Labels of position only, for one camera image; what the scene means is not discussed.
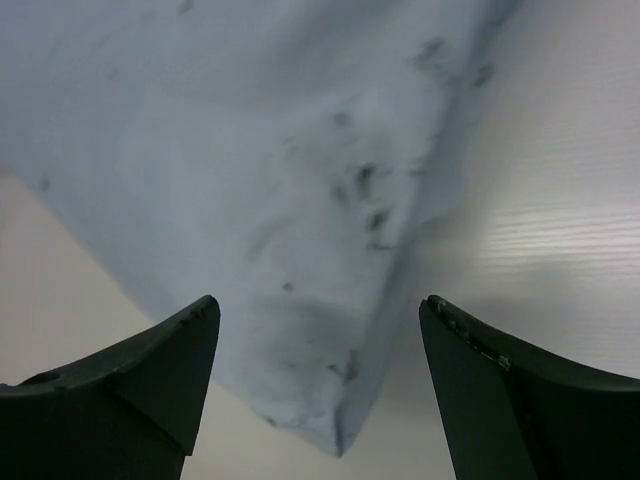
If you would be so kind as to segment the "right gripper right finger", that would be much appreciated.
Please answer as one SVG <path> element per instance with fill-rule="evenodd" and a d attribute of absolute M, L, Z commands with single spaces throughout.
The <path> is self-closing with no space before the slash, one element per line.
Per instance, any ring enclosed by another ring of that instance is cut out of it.
<path fill-rule="evenodd" d="M 638 478 L 638 380 L 541 349 L 436 295 L 419 320 L 456 478 Z"/>

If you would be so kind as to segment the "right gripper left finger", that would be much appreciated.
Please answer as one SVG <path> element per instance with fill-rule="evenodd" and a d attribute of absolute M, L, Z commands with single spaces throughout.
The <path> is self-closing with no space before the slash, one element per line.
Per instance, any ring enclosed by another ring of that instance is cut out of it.
<path fill-rule="evenodd" d="M 1 387 L 4 479 L 178 479 L 198 435 L 220 308 L 163 322 Z"/>

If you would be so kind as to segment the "light blue pillowcase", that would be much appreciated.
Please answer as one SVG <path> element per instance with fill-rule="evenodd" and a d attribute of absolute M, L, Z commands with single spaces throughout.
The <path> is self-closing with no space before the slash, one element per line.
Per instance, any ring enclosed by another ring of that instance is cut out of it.
<path fill-rule="evenodd" d="M 148 314 L 209 294 L 214 379 L 340 457 L 444 144 L 512 1 L 5 1 L 1 162 Z"/>

